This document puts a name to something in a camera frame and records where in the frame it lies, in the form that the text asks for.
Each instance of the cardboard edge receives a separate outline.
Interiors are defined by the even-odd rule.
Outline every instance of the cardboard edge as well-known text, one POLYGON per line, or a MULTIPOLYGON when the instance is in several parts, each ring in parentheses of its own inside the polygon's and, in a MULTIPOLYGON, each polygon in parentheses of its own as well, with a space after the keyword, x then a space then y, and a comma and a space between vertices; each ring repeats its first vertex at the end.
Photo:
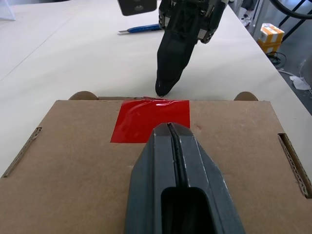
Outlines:
POLYGON ((312 198, 312 185, 306 171, 304 170, 296 151, 286 133, 279 133, 278 139, 283 147, 287 160, 292 168, 293 174, 298 181, 301 193, 307 198, 312 198))
POLYGON ((26 143, 24 144, 20 152, 16 155, 15 159, 12 161, 10 166, 6 169, 6 171, 4 172, 1 178, 8 177, 14 171, 18 163, 21 161, 21 159, 24 157, 25 153, 29 149, 31 143, 37 138, 41 130, 42 130, 42 127, 37 127, 34 130, 34 132, 30 135, 30 137, 28 138, 28 140, 26 141, 26 143))

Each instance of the white table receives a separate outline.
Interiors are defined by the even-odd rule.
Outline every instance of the white table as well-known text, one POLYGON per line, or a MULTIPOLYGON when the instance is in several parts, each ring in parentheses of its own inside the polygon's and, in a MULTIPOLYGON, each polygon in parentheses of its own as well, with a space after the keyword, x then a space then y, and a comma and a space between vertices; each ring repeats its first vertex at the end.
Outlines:
MULTIPOLYGON (((81 90, 156 97, 156 53, 163 32, 117 32, 157 23, 157 11, 124 17, 117 0, 13 10, 15 22, 0 22, 0 174, 57 99, 81 90)), ((271 101, 312 178, 312 117, 227 7, 211 42, 198 43, 166 98, 233 100, 241 91, 271 101)))

